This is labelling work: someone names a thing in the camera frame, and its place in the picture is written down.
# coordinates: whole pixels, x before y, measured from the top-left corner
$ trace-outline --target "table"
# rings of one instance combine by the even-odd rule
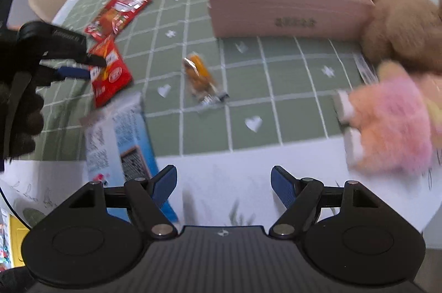
[[[63,25],[82,31],[107,1],[78,0]],[[331,94],[362,84],[354,61],[360,55],[357,43],[216,39],[206,0],[153,0],[116,42],[133,75],[128,90],[143,93],[158,165],[171,163],[178,168],[178,186],[170,202],[181,222],[249,223],[268,229],[284,210],[270,187],[270,171],[276,164],[298,178],[314,177],[329,186],[360,180],[419,230],[440,206],[437,156],[433,171],[420,178],[366,177],[348,171],[343,128]],[[229,93],[227,105],[197,112],[197,102],[181,72],[182,58],[193,51],[203,55],[215,79]],[[35,153],[23,157],[27,161],[14,162],[15,170],[34,165],[33,170],[42,175],[50,170],[54,180],[60,179],[59,172],[64,180],[69,179],[66,192],[75,191],[80,182],[87,182],[79,119],[93,108],[90,84],[68,80],[39,93],[45,98],[45,127]],[[75,171],[72,167],[82,170],[76,180],[66,177],[66,172]],[[34,202],[63,200],[60,192],[57,196],[47,186],[30,189],[20,182],[14,185],[17,182],[12,178],[3,179]],[[50,211],[55,204],[45,207]],[[323,217],[333,214],[329,209],[323,211]]]

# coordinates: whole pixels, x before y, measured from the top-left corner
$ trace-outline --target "pink box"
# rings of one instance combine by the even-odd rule
[[[358,40],[371,0],[209,0],[214,35]]]

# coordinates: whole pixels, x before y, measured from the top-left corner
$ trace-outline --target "teddy bear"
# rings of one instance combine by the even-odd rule
[[[335,110],[344,132],[350,169],[420,174],[433,150],[442,148],[442,76],[410,76],[397,62],[383,61],[379,83],[350,93],[337,91]]]
[[[373,0],[372,18],[361,38],[374,65],[384,59],[412,71],[442,73],[442,0]]]

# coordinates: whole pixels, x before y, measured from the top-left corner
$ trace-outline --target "plush toy foot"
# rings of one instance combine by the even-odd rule
[[[333,95],[333,103],[336,113],[338,114],[339,122],[341,124],[348,123],[354,115],[354,108],[348,99],[348,93],[343,90],[338,90]]]
[[[355,128],[347,128],[344,132],[344,146],[347,155],[347,165],[355,166],[364,158],[364,148],[361,143],[361,133]]]

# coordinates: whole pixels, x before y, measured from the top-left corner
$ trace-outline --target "placemat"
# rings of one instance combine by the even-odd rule
[[[79,0],[63,26],[82,32],[108,0]],[[153,0],[116,39],[142,91],[156,156],[233,151],[341,134],[331,94],[362,83],[356,42],[306,38],[213,37],[207,0]],[[201,54],[230,95],[202,113],[182,72]],[[51,62],[53,66],[73,62]],[[38,90],[45,127],[23,159],[83,160],[79,119],[93,110],[89,82],[66,80]]]

